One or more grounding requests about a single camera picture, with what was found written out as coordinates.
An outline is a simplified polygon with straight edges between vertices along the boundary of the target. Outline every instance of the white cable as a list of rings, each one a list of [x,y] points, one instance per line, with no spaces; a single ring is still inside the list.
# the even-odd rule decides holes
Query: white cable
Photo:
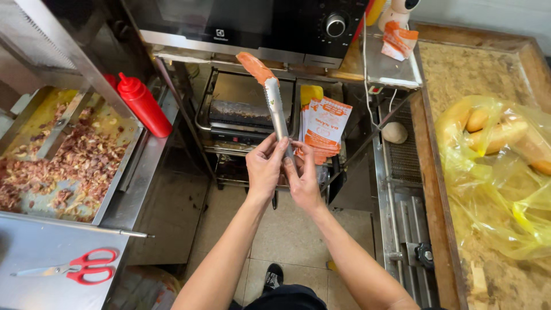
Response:
[[[392,95],[392,99],[390,99],[390,104],[388,105],[388,112],[392,112],[392,102],[394,101],[394,96],[396,96],[396,93],[398,92],[398,89],[394,90],[394,95]]]
[[[369,91],[368,91],[368,64],[367,64],[367,58],[365,57],[365,42],[367,40],[366,33],[368,32],[368,26],[365,24],[365,19],[367,18],[367,14],[364,14],[364,87],[365,87],[365,101],[368,104],[368,112],[371,119],[371,123],[377,127],[379,130],[381,128],[379,125],[375,123],[373,120],[373,113],[371,112],[371,108],[369,107]]]

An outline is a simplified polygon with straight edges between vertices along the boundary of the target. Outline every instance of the red scissors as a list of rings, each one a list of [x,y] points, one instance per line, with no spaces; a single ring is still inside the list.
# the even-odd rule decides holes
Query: red scissors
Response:
[[[111,258],[107,259],[89,259],[89,256],[93,253],[107,252],[111,255]],[[106,267],[95,267],[90,268],[93,265],[104,265],[113,262],[117,257],[117,254],[113,250],[109,249],[95,249],[90,252],[82,255],[79,258],[71,260],[68,264],[53,266],[53,267],[44,267],[37,269],[24,270],[20,272],[15,272],[11,276],[53,276],[53,275],[65,275],[69,279],[75,280],[79,284],[83,285],[95,285],[102,282],[105,282],[113,277],[113,268],[110,266]],[[99,281],[87,281],[84,279],[84,275],[87,274],[98,274],[100,272],[107,272],[107,277]]]

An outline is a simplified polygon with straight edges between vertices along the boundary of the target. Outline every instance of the hand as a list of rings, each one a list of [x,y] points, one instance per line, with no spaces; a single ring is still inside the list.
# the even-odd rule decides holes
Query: hand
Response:
[[[320,188],[317,185],[316,166],[314,165],[314,150],[299,141],[292,141],[293,147],[299,147],[304,154],[304,162],[296,161],[297,172],[291,160],[283,161],[283,168],[289,179],[291,196],[295,203],[307,213],[312,213],[320,206],[325,206],[321,199]]]
[[[245,156],[249,171],[249,194],[266,200],[274,195],[281,160],[289,144],[289,138],[285,137],[278,142],[275,137],[275,133],[269,135]]]

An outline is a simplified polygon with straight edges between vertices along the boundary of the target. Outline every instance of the stack of paper bags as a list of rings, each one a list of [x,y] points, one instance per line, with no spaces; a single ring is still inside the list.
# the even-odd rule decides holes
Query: stack of paper bags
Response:
[[[327,157],[337,155],[341,150],[341,136],[352,111],[352,107],[328,97],[321,97],[318,91],[307,90],[306,95],[313,94],[314,97],[306,105],[302,103],[307,100],[303,97],[303,86],[301,86],[301,126],[299,140],[314,149],[315,163],[323,164]],[[295,153],[304,158],[301,150]]]

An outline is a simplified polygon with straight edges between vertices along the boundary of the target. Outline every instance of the wooden tray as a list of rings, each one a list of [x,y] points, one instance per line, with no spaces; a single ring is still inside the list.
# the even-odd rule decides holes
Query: wooden tray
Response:
[[[482,242],[458,250],[434,129],[449,105],[471,94],[551,113],[551,73],[543,54],[531,37],[413,24],[425,87],[412,99],[411,110],[441,306],[550,309],[551,272],[540,264],[512,260]],[[551,259],[545,263],[551,265]],[[477,280],[485,282],[486,292],[474,292],[473,267],[484,275]]]

